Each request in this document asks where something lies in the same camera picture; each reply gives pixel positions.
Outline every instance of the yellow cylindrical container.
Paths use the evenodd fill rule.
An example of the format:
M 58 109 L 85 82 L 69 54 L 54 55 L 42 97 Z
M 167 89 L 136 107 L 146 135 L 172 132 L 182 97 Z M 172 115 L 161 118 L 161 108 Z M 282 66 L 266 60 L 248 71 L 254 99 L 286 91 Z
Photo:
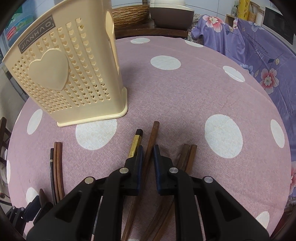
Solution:
M 247 20 L 249 16 L 250 0 L 239 0 L 239 7 L 237 16 L 241 19 Z

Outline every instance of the silver rivet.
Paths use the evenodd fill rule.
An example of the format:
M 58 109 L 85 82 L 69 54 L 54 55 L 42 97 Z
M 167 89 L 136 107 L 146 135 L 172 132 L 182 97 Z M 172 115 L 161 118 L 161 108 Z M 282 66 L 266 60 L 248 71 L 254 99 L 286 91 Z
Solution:
M 128 173 L 128 168 L 126 168 L 126 167 L 122 167 L 122 168 L 119 169 L 119 172 L 120 172 L 121 174 L 126 174 L 126 173 Z
M 212 183 L 212 182 L 213 182 L 213 178 L 207 176 L 207 177 L 205 177 L 205 182 L 206 182 L 206 183 Z
M 87 177 L 84 181 L 86 184 L 91 184 L 94 182 L 94 179 L 92 177 Z
M 178 168 L 176 168 L 176 167 L 171 167 L 171 168 L 169 169 L 169 171 L 170 171 L 170 173 L 177 173 L 179 170 L 178 170 Z

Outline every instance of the round table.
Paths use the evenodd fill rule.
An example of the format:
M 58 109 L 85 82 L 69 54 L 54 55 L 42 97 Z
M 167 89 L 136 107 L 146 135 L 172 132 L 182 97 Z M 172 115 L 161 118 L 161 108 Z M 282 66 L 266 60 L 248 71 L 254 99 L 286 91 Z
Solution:
M 40 188 L 52 199 L 49 152 L 55 141 L 63 142 L 67 194 L 87 176 L 103 178 L 122 167 L 138 128 L 146 149 L 153 122 L 159 121 L 162 155 L 175 163 L 184 143 L 196 144 L 191 176 L 214 177 L 271 234 L 289 194 L 291 157 L 283 122 L 265 90 L 234 61 L 196 43 L 134 37 L 116 44 L 127 114 L 60 128 L 29 99 L 9 144 L 12 204 L 25 207 Z M 159 203 L 150 168 L 131 239 L 140 239 Z M 127 199 L 122 229 L 130 204 Z M 174 223 L 163 240 L 175 238 Z

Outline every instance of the triangular cutout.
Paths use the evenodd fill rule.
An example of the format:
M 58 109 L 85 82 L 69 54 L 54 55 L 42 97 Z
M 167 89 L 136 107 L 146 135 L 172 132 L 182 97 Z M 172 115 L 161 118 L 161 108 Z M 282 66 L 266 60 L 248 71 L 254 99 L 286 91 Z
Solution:
M 241 216 L 241 213 L 231 204 L 229 200 L 226 199 L 226 197 L 223 196 L 222 193 L 217 191 L 215 194 L 226 222 L 230 222 Z
M 81 193 L 78 192 L 72 199 L 70 199 L 64 206 L 57 212 L 56 218 L 70 223 L 74 217 L 75 211 L 79 204 Z

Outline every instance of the brown chopstick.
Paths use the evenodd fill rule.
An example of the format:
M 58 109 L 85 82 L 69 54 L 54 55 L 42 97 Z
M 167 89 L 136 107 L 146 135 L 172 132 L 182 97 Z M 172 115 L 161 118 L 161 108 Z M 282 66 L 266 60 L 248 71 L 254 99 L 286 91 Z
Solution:
M 192 165 L 193 165 L 193 162 L 194 162 L 196 150 L 197 150 L 197 145 L 191 145 L 188 162 L 187 162 L 186 167 L 185 167 L 185 172 L 187 174 L 190 174 L 190 172 L 192 170 Z M 165 217 L 165 220 L 163 221 L 163 223 L 159 227 L 156 235 L 154 236 L 153 241 L 160 241 L 160 239 L 164 235 L 168 225 L 170 224 L 172 216 L 174 215 L 174 210 L 175 210 L 175 204 L 173 202 L 172 205 L 171 205 L 170 210 L 168 211 L 167 216 Z
M 180 155 L 179 160 L 176 164 L 176 167 L 178 169 L 184 170 L 185 165 L 186 165 L 186 161 L 187 161 L 188 155 L 189 155 L 189 148 L 190 148 L 190 146 L 188 144 L 183 145 L 181 155 Z M 148 228 L 146 229 L 146 231 L 142 235 L 140 241 L 147 241 L 149 239 L 150 235 L 152 234 L 152 232 L 158 226 L 158 224 L 160 224 L 164 221 L 165 217 L 167 216 L 167 212 L 168 212 L 167 207 L 170 207 L 171 203 L 172 203 L 171 196 L 163 196 L 162 197 L 160 205 L 159 205 L 156 213 L 154 214 L 154 217 L 151 220 Z
M 138 209 L 138 206 L 139 206 L 139 203 L 141 201 L 142 194 L 143 194 L 143 190 L 144 190 L 144 187 L 145 187 L 146 176 L 147 176 L 148 167 L 149 167 L 149 161 L 151 159 L 152 152 L 153 152 L 153 147 L 154 147 L 155 142 L 156 142 L 158 129 L 159 129 L 159 122 L 155 121 L 153 123 L 152 131 L 151 131 L 151 134 L 150 134 L 149 142 L 148 142 L 148 145 L 147 145 L 147 150 L 146 150 L 143 165 L 142 165 L 142 177 L 141 177 L 140 193 L 139 193 L 138 196 L 133 198 L 133 201 L 132 201 L 132 204 L 131 204 L 131 209 L 130 209 L 130 211 L 128 213 L 128 218 L 127 218 L 127 221 L 126 221 L 126 226 L 124 227 L 124 231 L 123 231 L 121 241 L 127 241 L 128 240 L 128 237 L 129 237 L 130 232 L 131 232 L 131 228 L 133 226 L 133 221 L 134 221 L 135 216 L 136 216 L 136 211 Z
M 57 183 L 57 142 L 54 143 L 54 190 L 56 193 L 57 202 L 59 202 L 59 187 Z
M 62 200 L 65 196 L 64 183 L 63 183 L 63 169 L 62 169 L 62 150 L 63 144 L 57 143 L 57 183 L 59 189 L 59 198 Z

